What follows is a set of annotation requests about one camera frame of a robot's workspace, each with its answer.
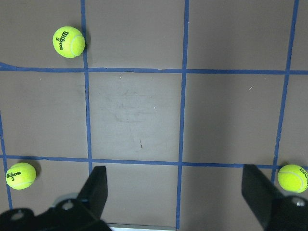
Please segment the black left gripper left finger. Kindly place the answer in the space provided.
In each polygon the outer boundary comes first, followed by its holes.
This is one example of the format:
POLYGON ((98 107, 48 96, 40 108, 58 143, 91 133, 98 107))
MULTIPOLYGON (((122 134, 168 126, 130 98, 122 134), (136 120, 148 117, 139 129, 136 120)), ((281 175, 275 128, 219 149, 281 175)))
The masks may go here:
POLYGON ((80 201, 96 218, 100 219, 107 201, 106 166, 95 166, 77 195, 80 201))

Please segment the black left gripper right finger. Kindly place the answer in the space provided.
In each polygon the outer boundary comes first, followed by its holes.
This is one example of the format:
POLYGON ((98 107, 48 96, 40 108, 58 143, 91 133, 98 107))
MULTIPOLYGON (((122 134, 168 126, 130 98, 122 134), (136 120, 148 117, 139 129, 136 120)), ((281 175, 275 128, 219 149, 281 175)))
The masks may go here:
POLYGON ((256 165, 244 165, 242 196, 263 228, 285 228, 281 208, 285 196, 256 165))

